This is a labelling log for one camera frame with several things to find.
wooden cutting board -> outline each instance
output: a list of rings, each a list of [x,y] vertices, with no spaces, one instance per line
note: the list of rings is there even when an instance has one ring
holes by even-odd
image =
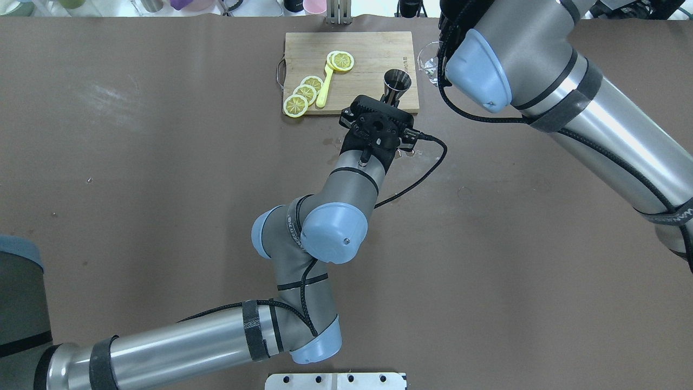
[[[286,33],[286,79],[280,104],[304,77],[314,75],[325,79],[325,59],[332,50],[351,53],[354,67],[346,73],[335,72],[325,107],[317,108],[313,104],[307,115],[338,115],[360,94],[379,99],[383,95],[383,75],[390,69],[402,69],[412,77],[412,87],[400,100],[399,108],[411,113],[419,111],[414,74],[416,59],[410,31]]]

tabletop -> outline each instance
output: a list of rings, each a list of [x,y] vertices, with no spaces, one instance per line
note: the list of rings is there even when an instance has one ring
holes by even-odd
[[[8,19],[0,23],[0,233],[41,249],[55,343],[88,345],[276,295],[255,218],[319,191],[345,129],[282,115],[286,32],[437,19]],[[687,150],[693,24],[582,21],[570,41]],[[410,389],[684,389],[693,277],[653,226],[549,137],[458,117],[417,72],[416,127],[450,153],[331,265],[341,351],[166,387],[262,389],[270,373],[398,371]],[[461,94],[463,108],[478,114]],[[503,112],[516,115],[511,109]],[[435,163],[420,142],[381,197]]]

glass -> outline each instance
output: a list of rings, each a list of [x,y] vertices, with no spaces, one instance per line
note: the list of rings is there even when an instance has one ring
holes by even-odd
[[[440,41],[431,42],[423,47],[416,57],[419,70],[422,71],[428,80],[438,86],[438,48]]]

light blue cap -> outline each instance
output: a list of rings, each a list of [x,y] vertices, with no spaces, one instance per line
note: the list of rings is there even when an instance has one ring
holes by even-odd
[[[275,208],[271,209],[265,214],[262,214],[261,216],[257,217],[255,222],[253,223],[253,228],[250,230],[250,239],[251,241],[253,241],[253,247],[255,247],[255,250],[258,251],[260,256],[264,257],[267,260],[270,259],[270,256],[267,254],[267,252],[265,252],[265,248],[262,246],[262,229],[265,227],[265,222],[267,221],[267,218],[270,216],[270,214],[281,206],[283,205],[276,206]]]
[[[39,248],[33,242],[15,236],[0,235],[0,252],[22,256],[38,264],[43,269]]]
[[[340,317],[334,321],[308,344],[297,350],[290,351],[291,358],[298,364],[322,362],[334,356],[342,348],[342,331]]]
[[[513,99],[503,66],[483,35],[471,29],[445,66],[446,78],[489,112]]]
[[[367,231],[368,220],[361,210],[348,203],[325,203],[308,213],[301,243],[316,259],[342,264],[356,256]]]

purple object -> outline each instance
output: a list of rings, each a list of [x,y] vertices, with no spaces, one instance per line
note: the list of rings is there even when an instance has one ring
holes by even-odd
[[[193,0],[171,0],[171,6],[180,11],[192,2]]]

